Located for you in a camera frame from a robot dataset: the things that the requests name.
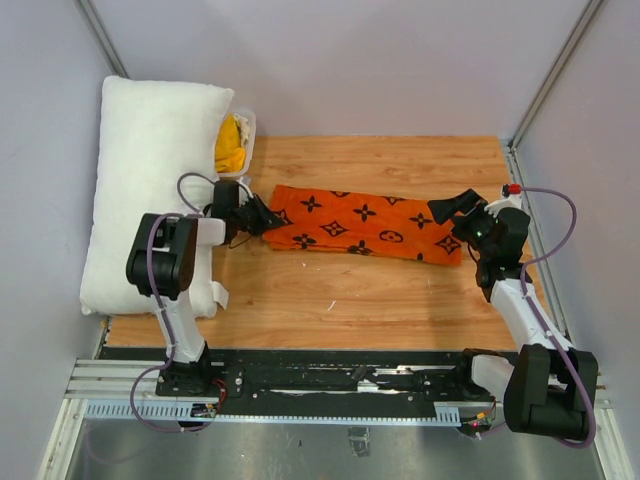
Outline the orange monogram pillowcase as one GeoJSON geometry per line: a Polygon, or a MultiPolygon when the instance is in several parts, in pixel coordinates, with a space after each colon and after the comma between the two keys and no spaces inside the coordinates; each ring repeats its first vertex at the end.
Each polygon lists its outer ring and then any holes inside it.
{"type": "Polygon", "coordinates": [[[284,225],[263,235],[274,250],[380,256],[458,267],[452,224],[437,224],[425,200],[275,187],[270,209],[284,225]]]}

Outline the white pillow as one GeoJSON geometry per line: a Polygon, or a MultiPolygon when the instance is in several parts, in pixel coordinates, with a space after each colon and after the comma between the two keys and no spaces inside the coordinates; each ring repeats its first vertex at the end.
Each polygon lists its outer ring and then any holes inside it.
{"type": "Polygon", "coordinates": [[[125,275],[140,220],[211,201],[215,142],[233,96],[209,84],[104,79],[83,314],[154,310],[125,275]]]}

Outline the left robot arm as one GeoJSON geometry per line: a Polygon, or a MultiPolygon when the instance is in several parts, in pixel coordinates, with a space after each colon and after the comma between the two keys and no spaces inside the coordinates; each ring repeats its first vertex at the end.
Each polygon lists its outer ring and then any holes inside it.
{"type": "Polygon", "coordinates": [[[225,373],[212,365],[189,296],[197,248],[229,245],[240,232],[259,237],[286,225],[242,182],[218,180],[211,185],[212,200],[204,207],[187,203],[187,214],[144,214],[126,262],[129,284],[155,301],[166,342],[166,360],[158,368],[158,396],[227,392],[225,373]]]}

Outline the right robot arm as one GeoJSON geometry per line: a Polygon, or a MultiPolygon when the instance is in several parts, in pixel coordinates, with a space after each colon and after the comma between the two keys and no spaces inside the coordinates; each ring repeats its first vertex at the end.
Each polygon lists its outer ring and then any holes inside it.
{"type": "Polygon", "coordinates": [[[452,236],[477,253],[476,284],[519,349],[514,363],[495,353],[466,350],[453,387],[466,400],[487,391],[502,403],[504,421],[513,432],[583,449],[596,435],[599,366],[592,353],[576,349],[553,324],[538,300],[529,265],[521,259],[531,223],[522,207],[527,191],[506,184],[494,202],[468,189],[428,203],[434,222],[450,222],[452,236]]]}

